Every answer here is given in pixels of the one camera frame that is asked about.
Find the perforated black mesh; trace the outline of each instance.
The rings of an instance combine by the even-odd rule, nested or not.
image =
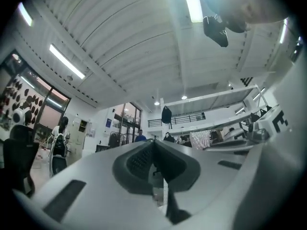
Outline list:
[[[133,175],[147,181],[152,163],[153,149],[148,147],[131,156],[127,161],[127,168]]]

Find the black railing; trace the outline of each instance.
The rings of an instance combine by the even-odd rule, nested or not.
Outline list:
[[[172,117],[171,124],[178,125],[178,124],[183,124],[183,123],[200,121],[204,119],[206,119],[206,116],[204,113],[191,114],[188,116]],[[161,119],[148,120],[148,127],[158,127],[158,126],[162,126]]]

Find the black leaf-shaped decoration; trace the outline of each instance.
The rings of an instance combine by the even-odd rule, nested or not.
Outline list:
[[[22,83],[21,83],[21,84],[19,84],[19,85],[18,85],[18,87],[17,87],[17,89],[18,89],[18,90],[20,90],[22,86],[23,86],[23,84],[22,84]]]

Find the fluorescent light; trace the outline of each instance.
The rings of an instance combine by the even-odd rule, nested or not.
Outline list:
[[[202,22],[203,16],[201,11],[200,0],[186,0],[189,8],[190,18],[193,23]]]
[[[76,69],[52,44],[50,44],[49,50],[79,78],[83,79],[85,77],[85,75]]]
[[[286,34],[287,23],[288,23],[288,19],[284,19],[284,21],[283,21],[282,36],[280,37],[280,41],[279,41],[279,43],[281,43],[281,44],[283,43],[284,36],[285,36],[285,34]]]
[[[29,15],[29,13],[27,12],[27,10],[25,10],[24,5],[23,5],[22,2],[18,4],[18,10],[21,13],[21,15],[23,16],[25,22],[27,22],[27,24],[29,26],[31,26],[33,20],[31,18],[31,16]]]
[[[25,79],[23,76],[21,76],[21,78],[22,78],[22,80],[24,80],[27,84],[29,84],[33,89],[35,89],[34,86],[33,86],[32,84],[30,84],[29,81],[28,81],[27,79]]]
[[[236,115],[244,110],[244,107],[242,107],[239,111],[236,112]]]
[[[259,97],[259,95],[260,95],[260,93],[258,93],[258,94],[253,98],[253,100],[256,100],[256,99]]]
[[[54,105],[57,105],[58,107],[62,107],[59,103],[55,102],[54,100],[51,100],[49,97],[47,98],[50,102],[52,102]]]

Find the black rectangular strip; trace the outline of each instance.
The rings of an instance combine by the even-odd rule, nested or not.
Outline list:
[[[234,162],[225,161],[225,160],[221,160],[217,164],[228,167],[228,168],[232,168],[235,170],[239,170],[242,166],[241,163],[234,163]]]
[[[85,182],[72,180],[44,208],[44,212],[60,222],[85,185]]]

